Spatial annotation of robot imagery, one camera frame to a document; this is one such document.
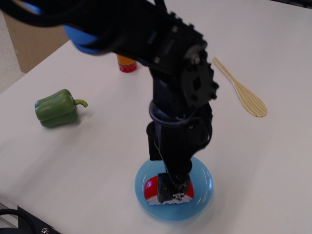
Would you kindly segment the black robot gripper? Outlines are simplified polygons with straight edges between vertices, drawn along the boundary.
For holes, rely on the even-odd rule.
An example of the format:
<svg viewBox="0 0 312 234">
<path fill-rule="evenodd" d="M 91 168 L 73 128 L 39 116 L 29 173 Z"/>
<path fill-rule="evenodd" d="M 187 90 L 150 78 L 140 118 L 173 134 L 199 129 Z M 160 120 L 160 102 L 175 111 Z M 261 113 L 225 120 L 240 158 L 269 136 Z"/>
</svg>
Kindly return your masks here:
<svg viewBox="0 0 312 234">
<path fill-rule="evenodd" d="M 191 158 L 212 138 L 212 109 L 209 104 L 195 111 L 180 125 L 150 122 L 146 133 L 151 161 L 162 160 L 167 173 L 158 174 L 157 200 L 160 204 L 189 203 Z"/>
</svg>

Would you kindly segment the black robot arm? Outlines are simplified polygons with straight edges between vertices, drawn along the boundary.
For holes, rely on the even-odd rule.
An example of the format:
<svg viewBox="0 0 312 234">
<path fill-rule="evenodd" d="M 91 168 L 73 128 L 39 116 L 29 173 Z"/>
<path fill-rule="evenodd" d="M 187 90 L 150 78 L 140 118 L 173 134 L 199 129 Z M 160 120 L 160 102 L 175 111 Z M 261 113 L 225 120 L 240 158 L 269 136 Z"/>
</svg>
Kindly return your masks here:
<svg viewBox="0 0 312 234">
<path fill-rule="evenodd" d="M 163 161 L 166 171 L 146 182 L 144 196 L 151 205 L 189 202 L 191 158 L 211 140 L 209 102 L 218 89 L 203 36 L 169 13 L 162 0 L 28 0 L 31 11 L 20 4 L 3 0 L 0 7 L 33 26 L 63 25 L 84 53 L 113 52 L 149 68 L 149 155 Z"/>
</svg>

